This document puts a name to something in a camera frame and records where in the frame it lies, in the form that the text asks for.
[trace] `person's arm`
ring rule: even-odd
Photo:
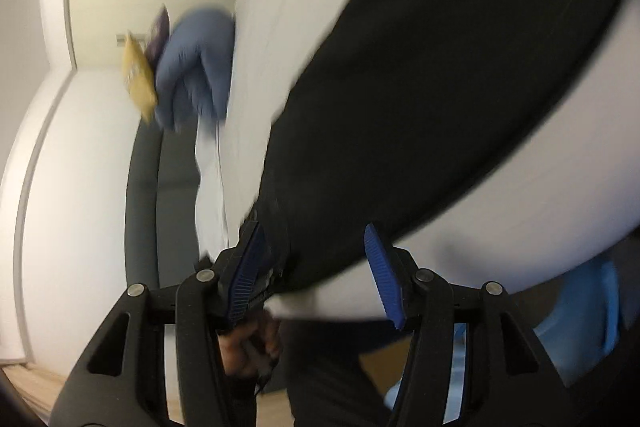
[[[267,355],[277,359],[280,356],[278,327],[279,322],[269,312],[260,311],[228,334],[218,336],[220,355],[239,427],[255,427],[255,385],[258,380],[258,369],[241,344],[252,335],[258,335],[264,343]]]

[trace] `purple snack bag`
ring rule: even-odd
[[[166,10],[166,6],[162,6],[160,13],[155,18],[151,29],[149,30],[149,36],[145,48],[146,61],[151,67],[151,71],[156,73],[156,66],[164,51],[164,46],[169,39],[169,13]]]

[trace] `blue object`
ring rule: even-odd
[[[402,308],[402,288],[396,280],[386,256],[385,247],[373,225],[367,225],[364,231],[364,251],[378,287],[382,305],[385,307],[386,317],[393,322],[397,330],[401,330],[406,322],[406,315]]]
[[[234,249],[233,255],[242,255],[242,259],[228,293],[226,317],[232,324],[236,324],[244,317],[266,249],[264,230],[260,225],[255,227],[245,251],[239,251],[239,247]]]
[[[565,385],[592,369],[618,340],[620,297],[616,268],[599,256],[564,275],[558,302],[534,331]],[[465,328],[456,325],[444,423],[460,415],[465,375]],[[391,409],[400,382],[385,397]]]
[[[201,8],[178,22],[156,69],[160,127],[177,130],[194,115],[215,122],[226,116],[236,26],[220,8]]]

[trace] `hand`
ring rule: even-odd
[[[281,349],[280,337],[278,336],[279,327],[280,322],[274,319],[267,310],[260,310],[227,334],[219,335],[220,355],[227,376],[249,378],[257,374],[258,368],[249,359],[241,345],[242,341],[248,340],[254,333],[264,343],[267,355],[272,359],[277,359]]]

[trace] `black jacket sleeve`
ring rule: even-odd
[[[238,427],[255,427],[257,406],[255,402],[256,378],[227,377]]]

